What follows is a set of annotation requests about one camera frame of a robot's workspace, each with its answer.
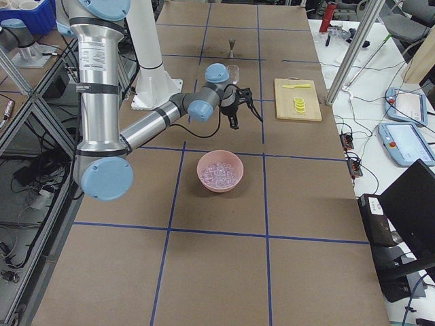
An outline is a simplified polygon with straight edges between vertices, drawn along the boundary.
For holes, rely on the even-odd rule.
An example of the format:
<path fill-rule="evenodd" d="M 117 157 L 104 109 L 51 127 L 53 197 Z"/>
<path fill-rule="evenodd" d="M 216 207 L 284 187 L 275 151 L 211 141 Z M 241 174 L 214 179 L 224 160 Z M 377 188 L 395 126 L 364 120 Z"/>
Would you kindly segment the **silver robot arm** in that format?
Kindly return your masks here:
<path fill-rule="evenodd" d="M 83 136 L 73 178 L 86 195 L 101 201 L 125 195 L 133 182 L 126 156 L 184 115 L 205 122 L 219 109 L 237 127 L 239 95 L 225 65 L 208 66 L 205 85 L 193 93 L 183 93 L 165 71 L 150 1 L 57 1 L 56 23 L 78 41 Z M 148 114 L 120 129 L 118 44 L 125 31 L 139 64 L 133 105 Z"/>

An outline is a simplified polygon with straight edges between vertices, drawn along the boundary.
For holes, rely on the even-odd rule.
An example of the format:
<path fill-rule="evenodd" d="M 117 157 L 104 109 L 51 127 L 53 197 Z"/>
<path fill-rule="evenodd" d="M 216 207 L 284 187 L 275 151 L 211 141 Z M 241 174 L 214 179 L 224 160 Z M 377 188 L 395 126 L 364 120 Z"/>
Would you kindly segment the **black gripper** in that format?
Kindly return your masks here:
<path fill-rule="evenodd" d="M 233 130 L 239 129 L 237 111 L 239 109 L 239 100 L 237 98 L 227 98 L 221 102 L 221 112 L 228 117 L 229 126 Z"/>

